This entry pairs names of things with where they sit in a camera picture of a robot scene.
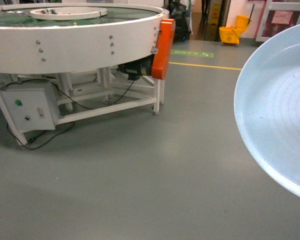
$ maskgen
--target green glass tabletop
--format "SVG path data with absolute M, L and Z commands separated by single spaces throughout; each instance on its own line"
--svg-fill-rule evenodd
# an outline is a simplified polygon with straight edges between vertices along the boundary
M 95 24 L 109 24 L 144 19 L 157 15 L 159 12 L 123 8 L 123 7 L 103 7 L 107 9 L 107 15 L 100 18 L 80 19 L 80 20 L 39 20 L 30 16 L 30 11 L 37 8 L 14 9 L 9 11 L 0 11 L 0 27 L 67 27 L 67 26 L 84 26 Z

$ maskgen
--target gray epoxy floor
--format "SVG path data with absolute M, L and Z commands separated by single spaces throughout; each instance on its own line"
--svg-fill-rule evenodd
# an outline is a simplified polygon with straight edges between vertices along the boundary
M 242 68 L 255 47 L 176 43 L 172 62 Z M 0 240 L 300 240 L 300 198 L 236 127 L 238 70 L 171 64 L 165 105 L 82 120 L 19 150 L 0 112 Z

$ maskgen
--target round white tray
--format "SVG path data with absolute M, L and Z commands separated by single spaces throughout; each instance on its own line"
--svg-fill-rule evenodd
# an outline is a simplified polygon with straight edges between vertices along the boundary
M 32 18 L 56 21 L 93 19 L 105 15 L 107 15 L 107 9 L 89 6 L 50 7 L 30 11 Z
M 63 26 L 58 24 L 62 21 L 42 21 L 50 23 L 24 26 L 27 18 L 7 13 L 32 11 L 34 7 L 105 8 L 107 18 L 99 18 L 96 24 L 83 24 L 81 20 Z M 114 3 L 37 3 L 0 8 L 2 16 L 22 18 L 20 26 L 0 26 L 0 73 L 6 74 L 89 72 L 142 59 L 152 54 L 161 21 L 169 17 L 169 11 L 162 8 Z

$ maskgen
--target white metal frame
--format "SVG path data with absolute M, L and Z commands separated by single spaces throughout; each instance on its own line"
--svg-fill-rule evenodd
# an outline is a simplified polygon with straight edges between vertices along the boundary
M 108 113 L 113 113 L 130 108 L 136 108 L 144 105 L 153 104 L 153 114 L 157 116 L 160 111 L 160 105 L 164 103 L 164 90 L 165 81 L 160 79 L 154 79 L 149 76 L 141 76 L 140 80 L 134 82 L 130 90 L 125 94 L 126 97 L 130 97 L 129 101 L 125 100 L 123 103 L 114 105 L 106 105 L 109 96 L 121 96 L 131 84 L 131 81 L 127 80 L 127 76 L 120 73 L 111 73 L 110 67 L 101 68 L 97 71 L 99 73 L 97 82 L 77 83 L 72 84 L 71 74 L 56 74 L 56 82 L 60 89 L 67 95 L 69 95 L 74 101 L 82 101 L 87 99 L 96 99 L 105 103 L 104 107 L 85 110 L 82 112 L 72 112 L 73 102 L 64 95 L 58 96 L 57 104 L 66 105 L 69 114 L 60 116 L 56 125 L 70 123 L 82 119 L 96 117 Z M 33 75 L 22 76 L 23 78 L 33 78 Z M 18 129 L 15 124 L 11 113 L 8 111 L 7 104 L 3 98 L 2 91 L 0 90 L 0 108 L 9 124 L 11 132 L 16 136 L 20 142 L 18 144 L 27 145 L 28 141 L 24 135 L 27 131 Z
M 98 3 L 60 3 L 60 5 L 115 6 Z M 56 6 L 58 4 L 35 4 L 36 8 Z M 109 96 L 122 95 L 131 81 L 127 80 L 126 75 L 112 72 L 109 66 L 127 63 L 152 54 L 152 49 L 156 47 L 161 20 L 167 18 L 169 12 L 150 6 L 126 4 L 116 4 L 116 6 L 155 11 L 157 15 L 131 21 L 87 26 L 0 27 L 0 73 L 10 74 L 12 81 L 18 80 L 16 76 L 43 78 L 42 75 L 52 75 L 59 89 L 74 101 L 98 99 L 107 102 Z M 33 4 L 7 5 L 0 6 L 0 10 L 33 7 Z M 83 75 L 97 73 L 98 81 L 73 82 L 73 76 L 78 73 Z M 164 80 L 142 76 L 126 93 L 126 96 L 130 97 L 128 101 L 126 98 L 123 103 L 105 105 L 82 112 L 74 112 L 72 101 L 59 95 L 57 96 L 58 105 L 65 105 L 69 114 L 60 116 L 56 125 L 144 105 L 153 105 L 153 114 L 158 115 L 160 105 L 164 102 L 164 90 Z M 11 132 L 20 141 L 18 144 L 20 146 L 28 144 L 24 135 L 26 131 L 18 129 L 8 111 L 1 90 L 0 108 Z

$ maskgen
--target green floor sign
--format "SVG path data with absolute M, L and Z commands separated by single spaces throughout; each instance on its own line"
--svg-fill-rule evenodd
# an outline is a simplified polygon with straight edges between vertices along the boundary
M 205 58 L 213 58 L 214 57 L 213 52 L 204 52 L 204 51 L 171 50 L 171 54 L 197 56 L 197 57 L 205 57 Z

